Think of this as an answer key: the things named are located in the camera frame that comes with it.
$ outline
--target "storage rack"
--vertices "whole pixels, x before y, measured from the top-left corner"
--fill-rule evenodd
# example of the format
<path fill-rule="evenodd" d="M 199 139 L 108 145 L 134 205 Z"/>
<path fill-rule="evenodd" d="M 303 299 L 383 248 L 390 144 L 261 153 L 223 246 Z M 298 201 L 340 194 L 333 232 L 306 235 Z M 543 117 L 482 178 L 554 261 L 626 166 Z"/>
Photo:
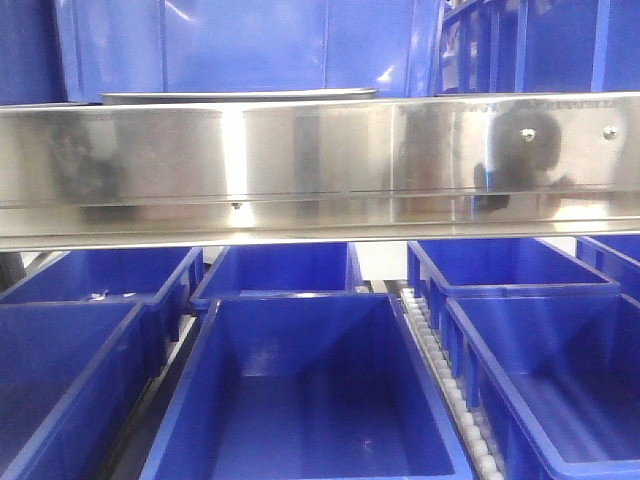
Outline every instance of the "storage rack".
<path fill-rule="evenodd" d="M 449 3 L 461 5 L 452 18 L 477 2 Z M 637 233 L 639 99 L 2 108 L 0 250 Z M 403 293 L 414 335 L 455 400 L 424 305 Z M 149 418 L 158 385 L 171 390 L 166 377 L 188 353 L 192 323 L 129 427 Z M 453 401 L 451 410 L 469 426 L 468 412 Z M 478 470 L 499 478 L 477 448 Z M 128 452 L 112 458 L 114 478 L 127 475 L 120 459 L 142 458 Z"/>

